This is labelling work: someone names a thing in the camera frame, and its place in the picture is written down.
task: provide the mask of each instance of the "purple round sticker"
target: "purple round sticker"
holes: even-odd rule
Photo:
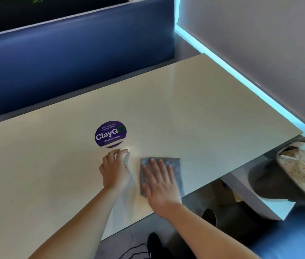
[[[95,141],[101,147],[122,140],[125,137],[126,127],[122,122],[118,121],[105,122],[95,133]],[[121,143],[122,142],[119,142],[106,148],[113,148]]]

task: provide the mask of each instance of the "hand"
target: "hand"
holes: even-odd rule
[[[123,155],[129,150],[113,150],[102,158],[100,173],[103,178],[103,188],[116,190],[120,194],[130,180],[130,172],[124,165]]]
[[[154,170],[154,175],[143,165],[149,185],[143,183],[142,187],[154,212],[167,219],[175,205],[182,204],[173,168],[170,164],[166,168],[162,159],[158,161],[159,166],[154,159],[150,159],[150,164]]]

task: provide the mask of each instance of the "shoe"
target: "shoe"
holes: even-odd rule
[[[157,233],[151,233],[148,237],[148,253],[150,258],[158,258],[162,251],[162,239]]]
[[[206,209],[202,215],[202,218],[205,221],[207,221],[209,224],[212,224],[213,226],[216,227],[217,219],[215,213],[212,210]]]

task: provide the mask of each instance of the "blue fabric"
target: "blue fabric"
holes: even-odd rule
[[[262,259],[305,259],[305,207],[294,209],[249,248]]]
[[[0,34],[0,115],[174,58],[174,0]]]

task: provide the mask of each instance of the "microfiber cloth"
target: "microfiber cloth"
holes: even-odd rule
[[[150,165],[150,162],[149,162],[149,160],[151,158],[154,158],[155,161],[158,161],[159,159],[162,159],[166,166],[169,165],[169,164],[172,165],[172,168],[173,168],[173,171],[174,171],[175,181],[176,181],[176,184],[178,185],[180,195],[181,195],[181,197],[184,197],[185,193],[184,193],[183,180],[181,178],[181,164],[180,164],[180,159],[178,159],[178,158],[163,158],[163,157],[142,158],[141,161],[140,161],[140,194],[142,196],[145,196],[144,191],[143,191],[143,187],[142,187],[142,183],[149,184],[148,179],[145,175],[145,172],[143,171],[142,165],[145,164],[147,166],[147,168],[152,173],[154,172],[151,165]]]

